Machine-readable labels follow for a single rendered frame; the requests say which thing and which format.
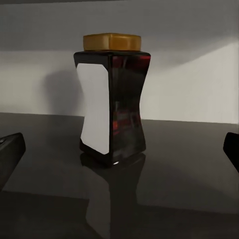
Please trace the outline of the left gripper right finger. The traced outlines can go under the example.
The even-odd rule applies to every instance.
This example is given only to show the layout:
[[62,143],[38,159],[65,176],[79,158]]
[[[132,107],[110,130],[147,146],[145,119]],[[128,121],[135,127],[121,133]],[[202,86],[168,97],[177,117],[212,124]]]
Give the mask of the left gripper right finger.
[[223,150],[239,173],[239,134],[228,132]]

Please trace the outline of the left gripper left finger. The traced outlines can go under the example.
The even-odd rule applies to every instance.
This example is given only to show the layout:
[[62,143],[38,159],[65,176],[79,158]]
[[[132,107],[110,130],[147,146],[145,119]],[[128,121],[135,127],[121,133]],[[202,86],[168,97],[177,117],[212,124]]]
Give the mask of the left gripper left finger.
[[0,192],[26,152],[21,132],[0,138]]

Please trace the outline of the bottle of coffee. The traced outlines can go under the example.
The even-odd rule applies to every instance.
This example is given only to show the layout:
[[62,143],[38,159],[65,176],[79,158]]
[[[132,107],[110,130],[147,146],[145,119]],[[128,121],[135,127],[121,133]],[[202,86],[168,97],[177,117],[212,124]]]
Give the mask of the bottle of coffee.
[[147,147],[139,104],[151,55],[129,34],[85,35],[83,48],[74,54],[86,104],[80,150],[114,167]]

